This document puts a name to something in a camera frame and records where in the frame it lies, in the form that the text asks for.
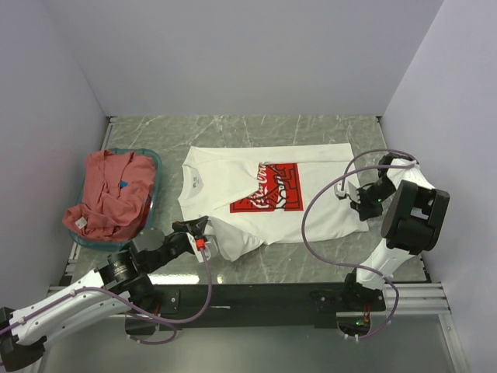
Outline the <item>white Coca-Cola t-shirt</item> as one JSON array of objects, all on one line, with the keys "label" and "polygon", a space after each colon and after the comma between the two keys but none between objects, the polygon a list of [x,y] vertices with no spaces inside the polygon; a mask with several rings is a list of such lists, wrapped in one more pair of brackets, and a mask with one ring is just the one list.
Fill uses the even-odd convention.
[{"label": "white Coca-Cola t-shirt", "polygon": [[353,158],[348,143],[260,148],[191,147],[182,164],[185,220],[209,218],[207,234],[231,262],[273,243],[320,242],[368,224],[332,191]]}]

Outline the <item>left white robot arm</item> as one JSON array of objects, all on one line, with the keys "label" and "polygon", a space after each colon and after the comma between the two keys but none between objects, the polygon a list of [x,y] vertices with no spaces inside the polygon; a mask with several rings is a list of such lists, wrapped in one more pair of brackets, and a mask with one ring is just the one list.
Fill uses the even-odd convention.
[{"label": "left white robot arm", "polygon": [[207,310],[205,305],[186,319],[161,317],[158,292],[149,275],[184,253],[207,264],[208,222],[206,216],[176,221],[168,235],[144,229],[75,283],[23,309],[2,308],[1,366],[7,372],[27,368],[42,358],[49,343],[109,315],[129,312],[135,319],[172,331],[198,319]]}]

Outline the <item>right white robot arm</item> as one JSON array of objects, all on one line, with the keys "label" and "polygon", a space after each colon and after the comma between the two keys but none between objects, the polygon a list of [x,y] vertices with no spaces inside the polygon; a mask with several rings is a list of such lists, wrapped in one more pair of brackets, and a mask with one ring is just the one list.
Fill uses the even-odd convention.
[{"label": "right white robot arm", "polygon": [[450,194],[437,189],[407,152],[387,151],[377,167],[377,180],[360,187],[342,181],[334,186],[338,199],[349,199],[361,221],[382,216],[381,241],[360,268],[346,276],[341,301],[351,310],[372,305],[384,279],[407,260],[430,251],[440,237]]}]

